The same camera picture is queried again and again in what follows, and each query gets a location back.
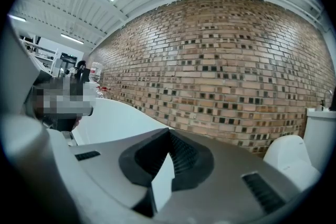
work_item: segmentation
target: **metal rack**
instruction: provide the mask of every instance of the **metal rack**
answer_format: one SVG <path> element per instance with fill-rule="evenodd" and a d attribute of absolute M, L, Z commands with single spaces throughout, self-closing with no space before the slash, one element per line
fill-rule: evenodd
<path fill-rule="evenodd" d="M 46 48 L 43 48 L 37 44 L 34 44 L 34 43 L 31 43 L 29 41 L 26 41 L 25 38 L 24 39 L 20 39 L 20 41 L 22 42 L 22 44 L 24 46 L 31 46 L 31 47 L 34 47 L 34 48 L 37 48 L 39 50 L 43 50 L 43 51 L 46 51 L 46 52 L 49 52 L 49 53 L 52 53 L 54 54 L 53 55 L 53 59 L 50 59 L 50 58 L 47 58 L 47 57 L 44 57 L 43 55 L 38 55 L 34 52 L 30 52 L 31 55 L 33 55 L 37 60 L 39 60 L 41 63 L 45 63 L 45 62 L 51 62 L 51 65 L 50 65 L 50 68 L 47 68 L 48 71 L 50 73 L 52 73 L 52 70 L 53 70 L 53 67 L 55 65 L 55 62 L 56 62 L 56 56 L 57 56 L 57 53 L 58 53 L 58 49 L 56 51 L 54 50 L 49 50 L 49 49 L 46 49 Z"/>

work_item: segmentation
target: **black vent grille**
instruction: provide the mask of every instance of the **black vent grille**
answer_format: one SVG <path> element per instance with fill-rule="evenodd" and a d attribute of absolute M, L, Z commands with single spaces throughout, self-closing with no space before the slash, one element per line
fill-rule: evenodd
<path fill-rule="evenodd" d="M 135 161 L 154 179 L 166 159 L 169 147 L 169 137 L 161 135 L 155 143 L 148 143 L 140 148 L 135 154 Z"/>
<path fill-rule="evenodd" d="M 272 213 L 285 204 L 284 200 L 281 199 L 281 197 L 262 179 L 258 173 L 244 175 L 242 179 L 251 190 L 265 213 Z"/>
<path fill-rule="evenodd" d="M 85 153 L 76 154 L 75 157 L 77 158 L 78 161 L 82 161 L 84 159 L 90 159 L 99 155 L 100 153 L 98 151 L 89 151 Z"/>
<path fill-rule="evenodd" d="M 172 146 L 169 154 L 174 164 L 175 175 L 178 175 L 194 167 L 197 161 L 197 151 L 175 135 L 171 134 L 170 138 Z"/>

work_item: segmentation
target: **red brick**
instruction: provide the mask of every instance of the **red brick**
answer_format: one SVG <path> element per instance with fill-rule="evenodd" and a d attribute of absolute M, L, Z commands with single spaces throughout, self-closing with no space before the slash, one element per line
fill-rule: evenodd
<path fill-rule="evenodd" d="M 223 8 L 214 12 L 218 2 Z M 230 13 L 241 16 L 228 19 L 227 5 Z M 269 14 L 276 20 L 268 19 Z M 104 65 L 100 83 L 111 88 L 115 100 L 142 108 L 180 130 L 232 144 L 244 140 L 249 150 L 266 142 L 249 140 L 253 128 L 271 133 L 269 139 L 282 132 L 302 135 L 301 114 L 318 104 L 325 88 L 335 87 L 331 57 L 321 34 L 292 12 L 259 0 L 181 0 L 159 7 L 103 41 L 89 56 L 88 68 L 93 61 Z M 224 79 L 223 73 L 230 79 Z M 250 104 L 249 98 L 253 102 L 260 98 L 262 104 Z M 223 102 L 229 102 L 229 110 L 222 109 Z M 279 120 L 277 114 L 282 117 L 283 113 L 286 118 Z M 234 125 L 219 123 L 220 117 L 233 118 Z M 302 127 L 293 130 L 285 126 L 287 120 Z M 242 126 L 248 126 L 246 133 L 241 133 Z"/>

